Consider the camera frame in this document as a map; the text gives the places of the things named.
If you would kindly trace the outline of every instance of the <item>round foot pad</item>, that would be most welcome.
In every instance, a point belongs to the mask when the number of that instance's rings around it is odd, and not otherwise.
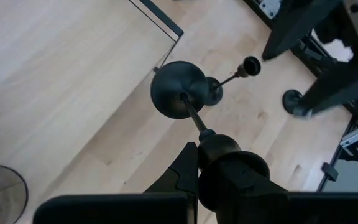
[[[293,109],[296,105],[298,105],[298,102],[302,98],[302,93],[300,93],[298,90],[288,90],[283,95],[283,107],[285,111],[289,114],[294,114]]]
[[[218,104],[223,98],[223,88],[220,86],[215,90],[211,90],[211,88],[220,84],[220,82],[213,77],[206,77],[206,81],[208,82],[208,96],[205,99],[205,105],[214,106]]]
[[[189,62],[171,62],[164,65],[155,74],[150,87],[154,106],[169,118],[189,118],[190,114],[180,99],[182,94],[187,95],[189,102],[199,112],[208,94],[204,73]]]

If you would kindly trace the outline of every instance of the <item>black candlestick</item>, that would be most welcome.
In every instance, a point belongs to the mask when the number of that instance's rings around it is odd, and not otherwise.
[[[244,62],[239,65],[235,74],[223,82],[219,82],[213,77],[207,77],[208,82],[208,97],[205,100],[205,105],[213,106],[218,104],[223,97],[222,86],[235,78],[247,78],[249,76],[257,76],[260,73],[260,62],[257,58],[250,56],[244,59]]]

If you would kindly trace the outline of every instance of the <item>wooden floor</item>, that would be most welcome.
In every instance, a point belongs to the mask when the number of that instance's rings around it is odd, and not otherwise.
[[[248,55],[260,58],[269,28],[241,0],[155,0],[184,31],[168,61],[186,60],[207,76],[229,76]],[[142,192],[198,134],[190,119],[172,120],[152,105],[154,74],[132,92],[42,200],[61,194]],[[316,190],[351,118],[341,107],[310,120],[284,112],[281,96],[306,91],[314,76],[291,53],[262,64],[257,77],[224,87],[222,102],[200,111],[207,127],[233,137],[268,162],[272,180],[289,190]],[[215,217],[201,206],[199,223]]]

